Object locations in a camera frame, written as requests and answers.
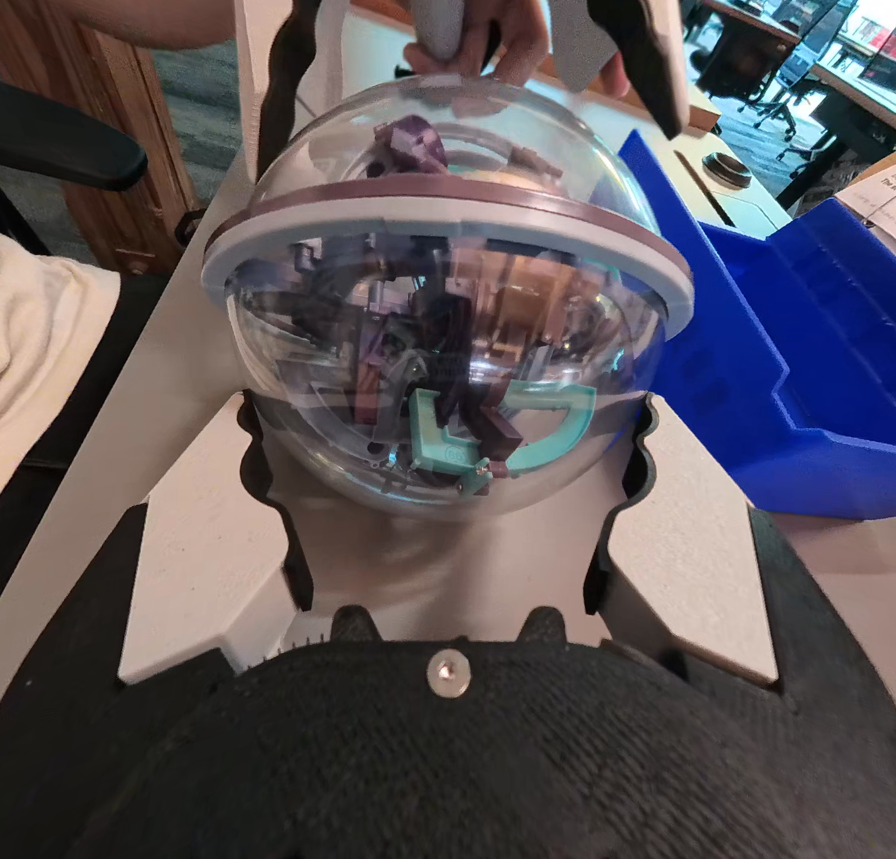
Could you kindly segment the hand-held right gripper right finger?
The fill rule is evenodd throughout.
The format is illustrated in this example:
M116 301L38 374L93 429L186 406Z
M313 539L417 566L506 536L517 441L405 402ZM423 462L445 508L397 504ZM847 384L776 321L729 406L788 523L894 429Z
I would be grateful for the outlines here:
M649 393L583 583L611 638L692 656L759 686L778 679L754 509L661 396Z

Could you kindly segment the black round desk grommet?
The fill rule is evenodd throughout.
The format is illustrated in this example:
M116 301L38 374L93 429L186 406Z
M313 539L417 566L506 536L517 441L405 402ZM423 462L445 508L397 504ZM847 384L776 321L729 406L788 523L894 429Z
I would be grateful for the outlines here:
M701 159L706 173L734 190L748 188L753 181L753 173L739 159L727 153L713 151Z

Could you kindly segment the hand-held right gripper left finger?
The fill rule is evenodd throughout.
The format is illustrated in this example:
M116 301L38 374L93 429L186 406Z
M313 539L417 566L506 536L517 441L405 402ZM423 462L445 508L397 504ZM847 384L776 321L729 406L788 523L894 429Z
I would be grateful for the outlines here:
M240 473L244 396L222 405L147 495L118 678L137 684L219 650L237 673L272 658L298 615L280 513Z

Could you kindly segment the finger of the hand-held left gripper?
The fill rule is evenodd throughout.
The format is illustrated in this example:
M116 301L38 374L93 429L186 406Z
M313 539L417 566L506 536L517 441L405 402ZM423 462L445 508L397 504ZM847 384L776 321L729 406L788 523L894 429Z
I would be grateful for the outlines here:
M690 121L678 0L585 0L585 8L656 126L677 138Z
M257 182L289 140L342 103L351 0L234 0L243 152Z

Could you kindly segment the black office chair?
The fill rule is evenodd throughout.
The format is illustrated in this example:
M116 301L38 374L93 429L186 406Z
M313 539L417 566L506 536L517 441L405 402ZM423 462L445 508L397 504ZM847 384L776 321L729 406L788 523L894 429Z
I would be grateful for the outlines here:
M790 99L801 100L810 91L805 80L812 66L823 57L857 2L785 0L778 6L772 17L782 26L795 26L799 42L778 69L764 79L757 97L747 100L737 109L740 113L746 107L756 111L756 129L767 120L779 119L787 126L783 139L786 143L792 141L798 126L790 109Z

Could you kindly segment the printed instruction sheet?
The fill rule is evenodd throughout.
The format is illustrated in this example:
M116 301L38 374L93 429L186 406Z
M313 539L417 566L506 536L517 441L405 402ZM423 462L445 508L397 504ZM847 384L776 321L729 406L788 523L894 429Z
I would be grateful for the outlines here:
M864 225L895 240L895 153L869 166L836 199Z

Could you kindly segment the person's left hand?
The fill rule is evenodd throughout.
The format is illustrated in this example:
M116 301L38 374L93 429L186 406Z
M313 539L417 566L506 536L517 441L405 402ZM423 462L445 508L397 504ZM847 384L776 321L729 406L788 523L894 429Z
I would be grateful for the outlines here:
M418 75L440 72L479 75L487 50L489 28L497 25L504 53L494 77L517 87L525 85L547 57L550 35L539 0L465 0L462 43L457 54L440 62L419 43L404 48L404 58Z

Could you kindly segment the blue plastic bin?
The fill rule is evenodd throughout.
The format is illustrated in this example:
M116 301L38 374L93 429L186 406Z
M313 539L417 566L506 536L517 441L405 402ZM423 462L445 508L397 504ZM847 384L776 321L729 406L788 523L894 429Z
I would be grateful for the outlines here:
M701 224L639 132L620 157L695 287L654 391L754 505L894 517L894 253L835 198L762 239Z

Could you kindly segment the clear plastic maze ball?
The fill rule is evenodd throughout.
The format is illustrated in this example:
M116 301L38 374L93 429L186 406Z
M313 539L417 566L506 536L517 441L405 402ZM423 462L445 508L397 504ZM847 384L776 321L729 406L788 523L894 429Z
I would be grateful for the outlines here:
M406 77L301 130L208 239L260 417L355 503L542 501L635 416L693 275L630 168L537 93Z

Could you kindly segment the person's pale clothing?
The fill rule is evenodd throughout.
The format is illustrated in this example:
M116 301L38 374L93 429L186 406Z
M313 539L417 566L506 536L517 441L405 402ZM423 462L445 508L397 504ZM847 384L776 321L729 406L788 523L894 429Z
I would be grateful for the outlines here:
M120 275L1 236L1 486L62 411L116 309Z

